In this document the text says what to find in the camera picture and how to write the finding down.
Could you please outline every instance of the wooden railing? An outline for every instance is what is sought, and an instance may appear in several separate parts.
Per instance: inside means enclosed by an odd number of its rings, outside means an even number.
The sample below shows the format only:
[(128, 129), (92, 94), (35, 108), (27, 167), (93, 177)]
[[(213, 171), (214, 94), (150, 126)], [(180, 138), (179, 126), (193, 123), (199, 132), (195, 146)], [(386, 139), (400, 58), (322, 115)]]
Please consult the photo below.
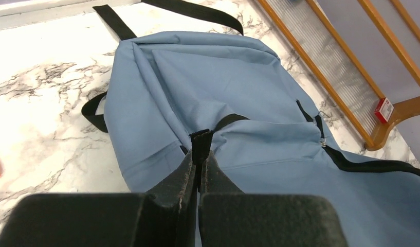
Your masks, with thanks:
[[(388, 123), (380, 123), (376, 119), (373, 113), (374, 107), (385, 95), (314, 0), (257, 1), (365, 140), (365, 146), (368, 150), (373, 151), (382, 148), (394, 126), (410, 117), (420, 115), (419, 96), (395, 103), (394, 111)], [(369, 0), (358, 0), (358, 2), (420, 87), (420, 69), (390, 27)], [(414, 20), (410, 18), (399, 0), (390, 0), (390, 2), (420, 42), (420, 30)], [(300, 16), (307, 16), (305, 18), (308, 18), (308, 21), (306, 19), (295, 21), (295, 19), (301, 18)], [(321, 29), (321, 33), (318, 33), (315, 29)], [(332, 48), (334, 50), (333, 55), (327, 57), (327, 59), (334, 61), (327, 65), (320, 63), (318, 59), (318, 56), (326, 55), (317, 54), (314, 49), (317, 45), (315, 43), (321, 42), (323, 39), (322, 36), (331, 37), (333, 40), (327, 42), (336, 44)], [(341, 67), (342, 73), (352, 75), (349, 76), (349, 79), (346, 79), (348, 76), (337, 78), (333, 73), (330, 73), (330, 71), (336, 71), (336, 67)]]

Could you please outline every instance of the marble floor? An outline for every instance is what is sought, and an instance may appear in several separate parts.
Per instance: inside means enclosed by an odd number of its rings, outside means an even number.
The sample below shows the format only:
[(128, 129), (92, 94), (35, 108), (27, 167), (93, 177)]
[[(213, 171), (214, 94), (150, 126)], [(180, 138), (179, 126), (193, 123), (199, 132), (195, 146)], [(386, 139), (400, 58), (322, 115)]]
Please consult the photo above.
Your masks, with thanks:
[[(344, 150), (420, 164), (394, 129), (369, 152), (329, 95), (251, 0), (192, 1), (223, 10), (277, 52)], [(138, 36), (166, 30), (233, 33), (146, 4), (116, 8)], [(108, 86), (117, 41), (94, 13), (0, 31), (0, 231), (12, 207), (38, 192), (128, 191), (107, 134), (81, 115)]]

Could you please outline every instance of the red box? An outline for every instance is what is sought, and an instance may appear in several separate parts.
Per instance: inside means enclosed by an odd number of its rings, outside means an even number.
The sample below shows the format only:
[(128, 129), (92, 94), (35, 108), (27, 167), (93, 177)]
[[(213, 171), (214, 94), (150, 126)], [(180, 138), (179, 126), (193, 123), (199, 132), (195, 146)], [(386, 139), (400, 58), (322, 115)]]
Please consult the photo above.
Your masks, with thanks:
[(383, 98), (379, 101), (378, 106), (375, 109), (375, 115), (380, 122), (386, 124), (390, 119), (393, 110), (394, 106), (392, 103), (387, 98)]

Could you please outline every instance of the black webbing loop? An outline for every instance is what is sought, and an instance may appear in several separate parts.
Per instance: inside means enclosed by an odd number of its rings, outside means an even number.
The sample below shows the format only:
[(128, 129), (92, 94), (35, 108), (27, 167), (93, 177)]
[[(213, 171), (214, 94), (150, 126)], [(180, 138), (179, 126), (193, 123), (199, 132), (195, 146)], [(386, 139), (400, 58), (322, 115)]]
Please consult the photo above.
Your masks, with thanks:
[(120, 40), (137, 38), (131, 29), (123, 22), (117, 13), (108, 5), (94, 6), (93, 9), (107, 23), (107, 25), (117, 34)]
[(98, 109), (99, 103), (102, 98), (107, 95), (107, 92), (97, 95), (93, 99), (86, 102), (81, 109), (83, 116), (96, 128), (100, 131), (107, 133), (107, 126), (104, 121), (104, 114), (96, 115), (96, 110)]
[(142, 3), (169, 10), (198, 20), (218, 23), (237, 30), (241, 35), (244, 35), (243, 25), (236, 18), (217, 9), (212, 9), (206, 6), (189, 3), (182, 0), (142, 0)]

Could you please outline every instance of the backpack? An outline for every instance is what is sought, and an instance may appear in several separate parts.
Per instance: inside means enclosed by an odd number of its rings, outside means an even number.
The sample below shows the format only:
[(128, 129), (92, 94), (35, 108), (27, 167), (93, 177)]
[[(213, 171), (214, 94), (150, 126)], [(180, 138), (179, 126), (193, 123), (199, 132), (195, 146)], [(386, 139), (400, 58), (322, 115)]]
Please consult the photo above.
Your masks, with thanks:
[[(143, 2), (243, 33), (217, 10)], [(108, 130), (131, 192), (154, 187), (190, 150), (205, 159), (211, 149), (245, 193), (329, 200), (349, 246), (420, 246), (420, 169), (342, 151), (314, 102), (260, 40), (184, 31), (136, 37), (108, 6), (95, 10), (122, 41), (108, 93), (82, 113)], [(104, 115), (96, 115), (105, 94)], [(198, 137), (208, 150), (193, 145)]]

